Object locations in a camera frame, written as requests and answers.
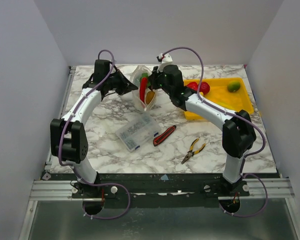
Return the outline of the green bell pepper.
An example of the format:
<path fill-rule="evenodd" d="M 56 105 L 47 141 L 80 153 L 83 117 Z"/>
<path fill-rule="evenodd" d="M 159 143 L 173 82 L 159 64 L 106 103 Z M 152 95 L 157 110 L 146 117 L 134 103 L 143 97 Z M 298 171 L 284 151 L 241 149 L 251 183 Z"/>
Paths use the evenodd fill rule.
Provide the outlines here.
<path fill-rule="evenodd" d="M 149 77 L 149 74 L 147 72 L 143 72 L 141 74 L 141 77 L 139 78 L 139 82 L 140 83 L 142 83 L 142 82 L 147 83 L 148 82 L 148 77 Z"/>

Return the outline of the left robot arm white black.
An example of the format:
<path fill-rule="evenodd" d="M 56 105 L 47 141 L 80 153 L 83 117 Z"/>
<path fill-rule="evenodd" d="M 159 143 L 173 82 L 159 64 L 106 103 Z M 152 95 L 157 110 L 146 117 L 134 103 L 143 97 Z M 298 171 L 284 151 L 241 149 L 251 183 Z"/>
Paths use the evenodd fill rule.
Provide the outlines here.
<path fill-rule="evenodd" d="M 74 106 L 62 118 L 50 123 L 51 154 L 62 167 L 73 170 L 77 180 L 84 184 L 83 191 L 91 198 L 100 194 L 101 185 L 99 174 L 87 157 L 89 144 L 85 125 L 108 92 L 122 96 L 137 89 L 112 61 L 97 59 L 94 72 L 83 84 Z"/>

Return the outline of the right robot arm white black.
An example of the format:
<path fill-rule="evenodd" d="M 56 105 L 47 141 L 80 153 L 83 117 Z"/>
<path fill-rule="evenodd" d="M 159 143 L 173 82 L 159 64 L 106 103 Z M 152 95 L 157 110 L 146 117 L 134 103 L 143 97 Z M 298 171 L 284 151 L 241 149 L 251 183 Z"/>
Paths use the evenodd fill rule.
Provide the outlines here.
<path fill-rule="evenodd" d="M 155 66 L 148 80 L 153 89 L 163 90 L 175 107 L 203 117 L 222 131 L 226 162 L 220 191 L 226 196 L 237 192 L 244 155 L 252 148 L 257 138 L 248 112 L 235 112 L 198 97 L 193 89 L 184 85 L 182 72 L 174 64 L 165 66 L 162 71 Z"/>

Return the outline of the red chili pepper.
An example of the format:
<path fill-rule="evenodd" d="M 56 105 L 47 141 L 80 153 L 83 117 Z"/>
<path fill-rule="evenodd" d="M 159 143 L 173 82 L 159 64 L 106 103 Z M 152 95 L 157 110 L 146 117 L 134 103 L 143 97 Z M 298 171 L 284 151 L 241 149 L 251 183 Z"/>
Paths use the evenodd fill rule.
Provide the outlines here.
<path fill-rule="evenodd" d="M 142 82 L 140 83 L 139 86 L 139 99 L 145 103 L 145 93 L 146 93 L 146 89 L 147 89 L 147 82 Z"/>

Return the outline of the orange round fruit toy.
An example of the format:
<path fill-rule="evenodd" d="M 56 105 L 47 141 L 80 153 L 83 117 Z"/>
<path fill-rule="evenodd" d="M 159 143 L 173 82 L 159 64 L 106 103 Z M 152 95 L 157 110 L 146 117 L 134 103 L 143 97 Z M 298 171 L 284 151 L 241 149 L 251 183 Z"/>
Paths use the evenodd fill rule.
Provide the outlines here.
<path fill-rule="evenodd" d="M 147 94 L 145 96 L 145 103 L 147 105 L 149 105 L 155 96 L 156 96 L 156 93 L 154 91 L 151 90 L 151 91 L 147 92 Z"/>

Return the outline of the clear zip top bag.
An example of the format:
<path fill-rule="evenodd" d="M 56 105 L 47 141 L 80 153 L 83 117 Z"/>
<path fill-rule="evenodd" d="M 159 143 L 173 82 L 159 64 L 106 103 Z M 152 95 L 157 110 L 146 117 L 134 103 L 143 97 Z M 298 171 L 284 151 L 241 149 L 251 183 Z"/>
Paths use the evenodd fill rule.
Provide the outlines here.
<path fill-rule="evenodd" d="M 130 81 L 137 86 L 137 90 L 132 91 L 132 100 L 135 108 L 141 112 L 150 111 L 156 102 L 157 91 L 151 87 L 150 74 L 148 67 L 138 65 L 130 77 Z"/>

